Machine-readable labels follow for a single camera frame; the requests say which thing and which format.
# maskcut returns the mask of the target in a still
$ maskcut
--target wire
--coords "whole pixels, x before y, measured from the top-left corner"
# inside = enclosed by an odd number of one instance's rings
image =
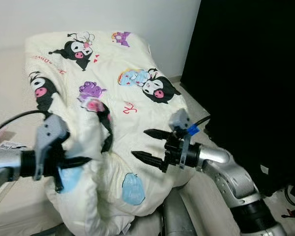
[[[18,115],[16,115],[16,116],[12,117],[11,119],[8,119],[8,120],[5,121],[4,123],[2,123],[2,124],[0,125],[0,130],[1,130],[3,127],[5,127],[7,124],[11,123],[12,121],[14,121],[14,120],[16,120],[16,119],[18,119],[18,118],[20,118],[20,117],[27,116],[27,115],[29,115],[29,114],[35,114],[35,113],[42,113],[42,114],[44,114],[45,116],[47,116],[47,115],[49,114],[49,113],[46,112],[46,111],[40,111],[40,110],[33,110],[33,111],[23,112],[23,113],[20,113],[20,114],[18,114]]]
[[[204,117],[203,119],[197,121],[196,123],[194,123],[194,125],[198,126],[200,124],[202,124],[203,122],[207,121],[208,119],[211,118],[211,115],[207,116],[207,117]]]
[[[295,203],[291,200],[290,196],[289,196],[289,186],[287,185],[284,189],[284,194],[285,194],[285,197],[286,197],[286,200],[293,206],[295,206]]]

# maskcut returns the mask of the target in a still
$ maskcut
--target purple cartoon character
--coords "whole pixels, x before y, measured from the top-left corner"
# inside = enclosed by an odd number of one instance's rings
[[[80,102],[83,102],[88,97],[97,97],[99,98],[102,95],[102,92],[107,91],[107,89],[101,88],[96,85],[96,82],[86,81],[84,85],[79,88],[80,96],[78,97]]]
[[[116,40],[116,43],[120,43],[122,46],[130,47],[126,38],[129,36],[130,32],[115,32],[112,35],[112,39]]]

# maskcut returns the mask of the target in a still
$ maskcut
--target black ears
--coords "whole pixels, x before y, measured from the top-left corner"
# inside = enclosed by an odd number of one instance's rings
[[[58,53],[58,54],[60,54],[61,56],[63,56],[63,58],[65,58],[65,59],[68,59],[68,58],[69,58],[68,53],[67,53],[64,49],[61,49],[61,50],[55,50],[55,51],[53,51],[53,52],[49,52],[49,54],[52,54],[52,53]]]
[[[83,60],[77,60],[76,63],[85,71],[85,68],[87,67],[88,63],[90,62],[89,59],[83,59]]]
[[[174,93],[176,94],[176,95],[181,95],[181,93],[176,89],[176,88],[174,88],[175,90],[174,90]]]
[[[156,68],[151,68],[151,69],[148,70],[148,72],[150,72],[150,71],[157,71],[157,69]]]

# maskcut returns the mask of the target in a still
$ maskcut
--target blue tag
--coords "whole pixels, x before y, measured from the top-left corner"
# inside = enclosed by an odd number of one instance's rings
[[[142,180],[133,173],[126,174],[122,183],[122,199],[130,205],[140,205],[145,199]]]
[[[187,131],[188,131],[188,133],[189,133],[191,136],[193,136],[193,135],[195,135],[196,133],[200,132],[200,129],[198,128],[197,125],[194,124],[194,125],[190,126],[190,127],[187,129]]]
[[[59,168],[59,175],[63,184],[63,190],[61,191],[61,193],[68,193],[75,188],[80,180],[82,170],[82,167],[69,169]]]

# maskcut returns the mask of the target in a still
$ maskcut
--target black cartoon character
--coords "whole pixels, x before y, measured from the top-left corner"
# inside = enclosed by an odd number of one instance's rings
[[[166,104],[173,98],[174,94],[181,95],[167,78],[164,76],[157,77],[156,75],[144,83],[142,91],[152,101]]]
[[[160,73],[158,72],[156,68],[151,68],[147,72],[150,74],[151,79],[155,79],[156,77],[160,76]]]
[[[85,71],[85,68],[90,62],[89,57],[93,52],[90,46],[95,39],[94,34],[90,34],[89,32],[79,32],[71,33],[67,36],[75,37],[73,38],[73,41],[66,42],[63,49],[49,52],[49,54],[58,53],[65,59],[75,60],[82,70]]]
[[[29,74],[30,86],[35,91],[37,108],[47,111],[53,101],[52,95],[57,92],[55,85],[46,77],[42,77],[39,71]]]

